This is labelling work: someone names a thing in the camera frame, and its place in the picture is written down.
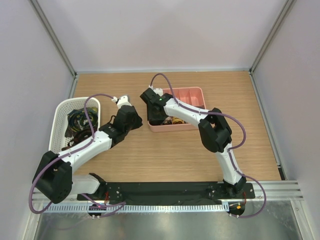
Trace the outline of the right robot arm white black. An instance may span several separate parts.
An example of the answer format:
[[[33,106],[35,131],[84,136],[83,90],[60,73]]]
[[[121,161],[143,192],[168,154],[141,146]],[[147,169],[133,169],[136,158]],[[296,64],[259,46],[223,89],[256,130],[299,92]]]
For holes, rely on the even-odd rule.
[[[169,93],[159,95],[152,87],[148,87],[140,98],[146,104],[148,121],[177,117],[196,127],[202,145],[214,153],[219,162],[226,194],[237,198],[243,193],[247,180],[233,153],[232,130],[225,114],[218,108],[207,110],[192,106]]]

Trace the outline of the pink divided organizer tray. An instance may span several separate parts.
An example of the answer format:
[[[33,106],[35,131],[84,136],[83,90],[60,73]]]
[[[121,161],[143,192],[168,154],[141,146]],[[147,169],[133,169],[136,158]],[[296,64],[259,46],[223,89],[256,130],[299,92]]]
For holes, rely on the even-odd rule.
[[[192,105],[197,108],[206,108],[203,91],[200,87],[180,87],[173,88],[175,97],[185,102],[186,104]],[[154,133],[160,132],[174,132],[174,131],[190,131],[196,130],[192,124],[184,122],[184,124],[170,124],[170,125],[150,125],[149,128]]]

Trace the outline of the dark red patterned tie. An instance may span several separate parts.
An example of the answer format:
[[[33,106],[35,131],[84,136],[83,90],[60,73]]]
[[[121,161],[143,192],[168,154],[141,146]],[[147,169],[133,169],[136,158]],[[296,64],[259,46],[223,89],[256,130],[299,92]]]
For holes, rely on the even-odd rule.
[[[148,115],[148,122],[152,126],[160,126],[166,118],[167,116],[165,114],[150,113]]]

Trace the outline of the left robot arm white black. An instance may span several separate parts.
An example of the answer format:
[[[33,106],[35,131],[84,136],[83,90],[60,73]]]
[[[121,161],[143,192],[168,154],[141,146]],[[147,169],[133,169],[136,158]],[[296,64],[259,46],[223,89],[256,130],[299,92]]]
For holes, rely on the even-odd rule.
[[[96,174],[76,175],[83,164],[122,142],[131,130],[142,126],[134,106],[123,105],[112,123],[99,128],[94,137],[58,154],[46,152],[38,165],[32,184],[52,203],[62,202],[68,195],[89,194],[101,200],[106,194],[104,180]]]

